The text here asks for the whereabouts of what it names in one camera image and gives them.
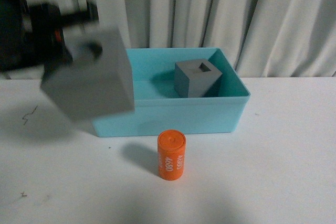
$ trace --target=orange cylinder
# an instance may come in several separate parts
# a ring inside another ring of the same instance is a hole
[[[158,139],[159,176],[165,180],[180,178],[184,170],[186,139],[182,132],[167,130]]]

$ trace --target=gray cube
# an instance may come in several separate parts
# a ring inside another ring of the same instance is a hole
[[[132,68],[117,28],[68,38],[66,46],[73,64],[41,83],[65,115],[80,121],[134,111]]]
[[[216,97],[222,72],[207,59],[175,63],[174,88],[181,98]]]

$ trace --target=light blue container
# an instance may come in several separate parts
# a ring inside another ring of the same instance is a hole
[[[95,119],[100,137],[232,132],[250,97],[218,48],[127,49],[132,65],[135,111]],[[179,98],[174,90],[175,63],[207,59],[222,73],[218,97]]]

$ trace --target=white curtain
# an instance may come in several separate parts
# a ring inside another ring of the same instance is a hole
[[[95,1],[128,48],[219,47],[241,77],[336,75],[336,0]]]

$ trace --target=white tabletop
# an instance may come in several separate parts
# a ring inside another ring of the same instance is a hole
[[[38,81],[1,80],[0,223],[335,224],[336,78],[243,82],[237,130],[187,135],[168,182],[156,136],[95,137]]]

